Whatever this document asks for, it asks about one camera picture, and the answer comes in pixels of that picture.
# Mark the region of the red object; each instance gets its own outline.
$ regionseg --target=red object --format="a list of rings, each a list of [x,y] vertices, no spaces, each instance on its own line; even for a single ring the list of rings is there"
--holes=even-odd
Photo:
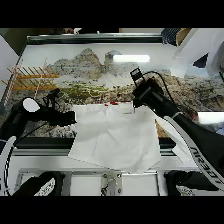
[[[118,105],[117,102],[110,102],[110,104],[112,104],[112,105]]]

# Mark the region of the white circular cap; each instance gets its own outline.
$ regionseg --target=white circular cap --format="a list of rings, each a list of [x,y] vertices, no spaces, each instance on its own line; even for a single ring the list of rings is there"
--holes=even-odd
[[[26,98],[23,100],[23,107],[29,112],[36,112],[40,109],[37,102],[32,98]]]

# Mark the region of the tabletop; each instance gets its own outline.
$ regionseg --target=tabletop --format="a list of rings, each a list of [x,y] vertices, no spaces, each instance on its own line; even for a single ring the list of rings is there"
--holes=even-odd
[[[177,47],[163,45],[159,34],[61,36],[28,38],[17,65],[9,68],[13,74],[10,81],[2,80],[7,89],[1,102],[0,124],[15,102],[29,96],[43,103],[42,98],[54,88],[61,90],[60,111],[70,110],[73,104],[132,101],[134,84],[130,72],[139,67],[143,73],[151,70],[161,73],[175,103],[186,116],[222,133],[224,119],[204,123],[200,119],[201,112],[224,112],[222,79],[218,74],[211,79],[206,69],[176,61]],[[115,55],[148,58],[129,62],[123,57],[124,61],[116,62]],[[160,77],[153,73],[150,77],[154,77],[168,97]],[[25,133],[41,123],[30,122]],[[167,137],[157,127],[159,137]],[[31,136],[73,138],[74,134],[69,127],[45,125]]]

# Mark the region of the wire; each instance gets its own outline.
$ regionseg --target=wire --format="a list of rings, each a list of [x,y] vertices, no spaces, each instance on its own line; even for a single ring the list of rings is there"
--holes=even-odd
[[[170,94],[170,92],[169,92],[169,90],[168,90],[168,88],[167,88],[167,85],[166,85],[166,83],[165,83],[165,81],[164,81],[162,75],[161,75],[160,73],[158,73],[158,72],[155,72],[155,71],[149,71],[149,72],[144,73],[143,75],[146,75],[146,74],[149,74],[149,73],[155,73],[155,74],[157,74],[157,75],[162,79],[162,81],[163,81],[163,85],[164,85],[164,87],[165,87],[165,89],[166,89],[166,92],[168,93],[168,95],[169,95],[169,97],[170,97],[172,103],[176,106],[176,103],[175,103],[175,101],[173,100],[173,97],[171,96],[171,94]]]
[[[6,164],[5,164],[5,170],[4,170],[4,183],[5,183],[5,188],[6,188],[6,193],[8,196],[11,196],[10,193],[9,193],[9,190],[8,190],[8,169],[9,169],[9,162],[10,162],[10,158],[11,158],[11,155],[12,155],[12,152],[13,152],[13,149],[16,147],[16,145],[21,141],[23,140],[24,138],[26,138],[28,135],[30,135],[31,133],[33,133],[34,131],[38,130],[39,128],[43,127],[44,125],[46,125],[48,123],[45,122],[44,124],[38,126],[37,128],[33,129],[32,131],[28,132],[26,135],[24,135],[23,137],[19,138],[18,141],[16,141],[14,147],[11,148],[10,152],[9,152],[9,155],[8,155],[8,158],[6,160]]]

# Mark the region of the black metal frame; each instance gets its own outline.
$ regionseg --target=black metal frame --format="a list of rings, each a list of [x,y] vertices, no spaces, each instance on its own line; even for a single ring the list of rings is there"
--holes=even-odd
[[[65,34],[65,35],[40,35],[28,36],[26,44],[21,51],[17,64],[27,45],[42,44],[90,44],[90,43],[154,43],[162,44],[160,34]],[[3,104],[7,89],[2,97]],[[18,149],[71,149],[74,138],[49,138],[49,137],[27,137],[19,142]],[[170,138],[160,138],[161,149],[175,147],[175,142]]]

